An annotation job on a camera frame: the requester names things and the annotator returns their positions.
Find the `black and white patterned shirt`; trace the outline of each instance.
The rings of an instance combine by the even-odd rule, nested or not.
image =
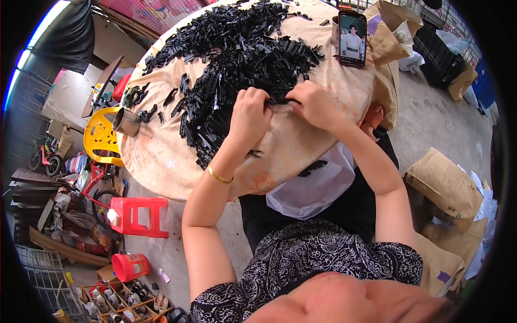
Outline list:
[[[422,269],[420,255],[404,244],[366,244],[330,222],[306,220],[264,237],[242,279],[202,292],[191,312],[197,323],[237,323],[320,272],[419,285]]]

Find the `phone screen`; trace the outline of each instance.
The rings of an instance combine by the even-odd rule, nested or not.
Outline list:
[[[366,17],[355,12],[340,12],[339,28],[339,56],[341,63],[364,67]]]

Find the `bracelet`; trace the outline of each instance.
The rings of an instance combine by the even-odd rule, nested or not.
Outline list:
[[[230,184],[233,181],[233,177],[232,177],[232,180],[227,180],[227,179],[224,179],[221,176],[217,175],[216,172],[214,172],[214,170],[212,169],[212,166],[210,164],[208,164],[208,167],[206,169],[208,169],[208,172],[210,173],[210,175],[212,175],[216,180],[218,180],[219,182],[221,182],[223,184]]]

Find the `woman's left hand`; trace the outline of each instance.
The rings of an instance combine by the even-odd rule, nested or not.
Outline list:
[[[249,87],[239,91],[233,106],[230,133],[225,142],[246,153],[259,142],[273,116],[269,105],[264,103],[267,99],[269,94],[262,89]]]

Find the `round table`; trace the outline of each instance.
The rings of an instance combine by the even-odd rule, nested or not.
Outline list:
[[[214,6],[228,5],[236,0],[222,0],[205,7],[178,22],[147,51],[137,64],[127,87],[143,86],[150,82],[149,93],[141,104],[132,111],[151,110],[158,104],[163,112],[162,125],[155,114],[149,123],[142,123],[135,137],[117,134],[120,157],[131,176],[142,186],[161,196],[177,201],[186,201],[203,170],[196,164],[196,150],[187,146],[186,139],[179,136],[181,113],[171,118],[171,112],[183,97],[177,94],[167,107],[162,104],[174,88],[179,88],[181,75],[187,72],[190,84],[203,74],[207,63],[200,59],[185,64],[183,58],[173,59],[167,66],[142,76],[145,58],[155,55],[165,41],[177,29],[192,19],[204,14]],[[241,9],[248,9],[254,2],[244,3]],[[282,22],[282,36],[293,39],[301,37],[311,47],[322,45],[325,54],[316,68],[308,72],[310,80],[325,87],[335,98],[353,122],[360,122],[366,113],[373,93],[375,66],[367,49],[366,66],[363,69],[343,67],[333,58],[338,50],[330,43],[332,23],[320,26],[325,19],[332,21],[338,10],[319,0],[298,0],[299,6],[290,3],[289,12],[301,11],[313,18],[288,17]],[[317,160],[336,142],[329,133],[317,129],[295,115],[288,105],[273,107],[273,118],[263,139],[254,147],[260,150],[261,158],[247,156],[235,172],[230,188],[230,198],[245,194],[265,194],[276,186],[295,177],[303,169]]]

